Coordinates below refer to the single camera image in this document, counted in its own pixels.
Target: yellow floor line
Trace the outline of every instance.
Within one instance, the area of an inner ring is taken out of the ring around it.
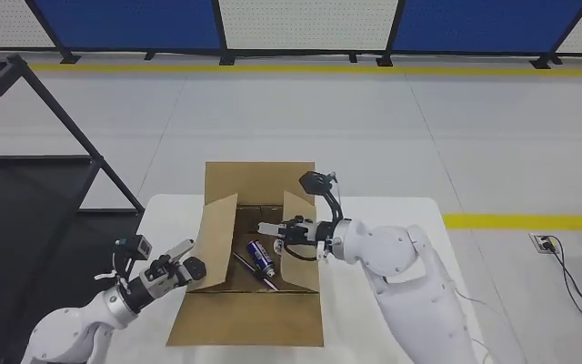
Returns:
[[[67,71],[67,72],[97,72],[97,73],[284,73],[284,74],[386,74],[386,75],[426,75],[426,76],[582,76],[582,69],[549,69],[534,68],[449,68],[449,67],[378,67],[378,66],[309,66],[309,65],[106,65],[77,64],[52,65],[30,64],[35,71]]]
[[[450,229],[582,230],[580,215],[445,214]]]

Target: floor outlet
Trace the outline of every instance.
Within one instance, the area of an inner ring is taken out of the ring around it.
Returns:
[[[536,250],[538,253],[540,254],[552,254],[552,252],[549,249],[544,248],[543,244],[546,242],[551,242],[551,240],[547,237],[547,235],[544,234],[538,234],[538,233],[529,233],[529,238],[531,239],[531,242],[534,244],[534,247],[536,247]]]

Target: white pegboard wall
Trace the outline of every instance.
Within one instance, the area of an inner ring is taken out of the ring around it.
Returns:
[[[582,53],[582,20],[572,29],[560,48],[557,49],[557,52]]]
[[[25,0],[0,0],[0,47],[55,46]]]
[[[397,0],[219,0],[231,49],[384,50]]]

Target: cardboard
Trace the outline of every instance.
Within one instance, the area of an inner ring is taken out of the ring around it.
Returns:
[[[274,238],[256,233],[258,222],[278,224],[295,215],[315,219],[315,200],[298,179],[313,163],[206,163],[205,207],[193,255],[207,275],[188,287],[168,346],[323,346],[317,262],[279,257]],[[246,244],[261,242],[275,262],[275,292],[255,279],[232,252],[252,259]],[[307,257],[311,247],[293,247]]]

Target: gray floor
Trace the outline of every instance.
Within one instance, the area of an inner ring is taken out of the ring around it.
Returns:
[[[432,197],[443,212],[582,213],[582,82],[404,75],[90,75],[42,80],[144,203],[202,193],[207,160],[315,160],[344,196]],[[0,154],[82,153],[23,81]],[[126,206],[100,176],[86,207]],[[579,363],[582,315],[526,231],[450,231],[499,362]],[[582,279],[582,235],[555,232]]]

